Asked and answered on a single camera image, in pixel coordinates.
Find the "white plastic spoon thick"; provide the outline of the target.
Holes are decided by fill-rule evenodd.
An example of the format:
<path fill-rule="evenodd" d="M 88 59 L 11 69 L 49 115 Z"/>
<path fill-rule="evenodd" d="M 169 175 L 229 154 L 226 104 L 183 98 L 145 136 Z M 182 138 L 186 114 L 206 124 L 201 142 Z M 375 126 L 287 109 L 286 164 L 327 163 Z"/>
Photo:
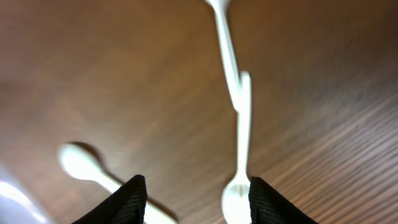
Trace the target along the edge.
<path fill-rule="evenodd" d="M 110 193 L 115 193 L 122 183 L 106 173 L 100 160 L 89 150 L 77 144 L 66 143 L 60 146 L 58 161 L 62 169 L 71 177 L 98 183 Z M 146 223 L 177 223 L 163 209 L 146 201 L 144 221 Z"/>

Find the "white plastic spoon thin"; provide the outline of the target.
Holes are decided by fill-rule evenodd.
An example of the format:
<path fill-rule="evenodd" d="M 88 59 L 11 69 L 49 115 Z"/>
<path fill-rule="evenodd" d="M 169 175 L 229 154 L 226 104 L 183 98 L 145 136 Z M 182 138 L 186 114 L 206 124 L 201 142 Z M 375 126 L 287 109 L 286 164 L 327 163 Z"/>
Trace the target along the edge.
<path fill-rule="evenodd" d="M 252 86 L 248 72 L 241 73 L 240 107 L 237 119 L 237 168 L 221 195 L 221 210 L 228 224 L 251 223 L 250 180 L 247 175 L 251 135 Z"/>

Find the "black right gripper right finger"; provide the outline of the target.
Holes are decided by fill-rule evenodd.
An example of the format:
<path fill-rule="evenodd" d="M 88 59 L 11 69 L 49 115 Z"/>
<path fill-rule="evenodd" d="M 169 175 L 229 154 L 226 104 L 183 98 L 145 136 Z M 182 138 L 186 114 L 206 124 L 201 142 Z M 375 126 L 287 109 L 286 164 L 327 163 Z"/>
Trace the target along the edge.
<path fill-rule="evenodd" d="M 249 188 L 252 224 L 317 224 L 260 177 Z"/>

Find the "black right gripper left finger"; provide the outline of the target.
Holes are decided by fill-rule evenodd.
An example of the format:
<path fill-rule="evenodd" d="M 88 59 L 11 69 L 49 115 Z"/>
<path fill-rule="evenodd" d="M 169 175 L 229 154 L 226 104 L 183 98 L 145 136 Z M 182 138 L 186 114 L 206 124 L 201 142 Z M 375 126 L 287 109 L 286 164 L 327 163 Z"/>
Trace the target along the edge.
<path fill-rule="evenodd" d="M 73 224 L 143 224 L 146 201 L 145 177 L 135 175 Z"/>

